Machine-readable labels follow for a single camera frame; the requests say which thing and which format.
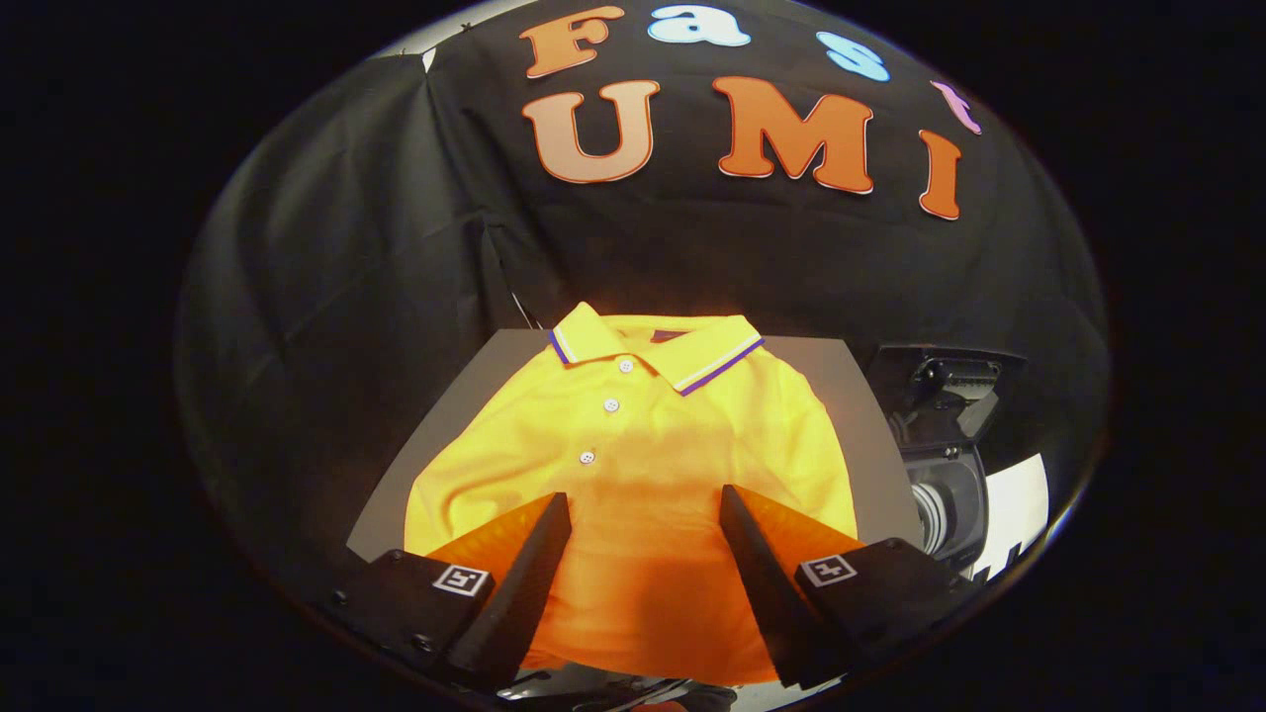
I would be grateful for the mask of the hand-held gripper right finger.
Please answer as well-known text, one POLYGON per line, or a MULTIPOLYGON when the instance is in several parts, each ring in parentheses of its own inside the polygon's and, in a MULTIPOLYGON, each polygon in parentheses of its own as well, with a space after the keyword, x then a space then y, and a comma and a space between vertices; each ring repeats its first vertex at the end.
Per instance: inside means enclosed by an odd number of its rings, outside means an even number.
POLYGON ((950 633, 979 582, 903 538, 863 544, 742 486, 719 522, 779 682, 874 674, 950 633))

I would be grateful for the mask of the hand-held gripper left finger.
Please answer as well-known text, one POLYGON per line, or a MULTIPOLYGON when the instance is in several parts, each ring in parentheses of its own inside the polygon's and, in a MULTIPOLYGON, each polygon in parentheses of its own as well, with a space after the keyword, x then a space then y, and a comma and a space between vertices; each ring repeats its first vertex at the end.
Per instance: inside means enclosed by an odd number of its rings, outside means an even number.
POLYGON ((563 492, 538 497, 428 555, 392 549, 316 597, 371 652, 480 693, 518 677, 573 521, 563 492))

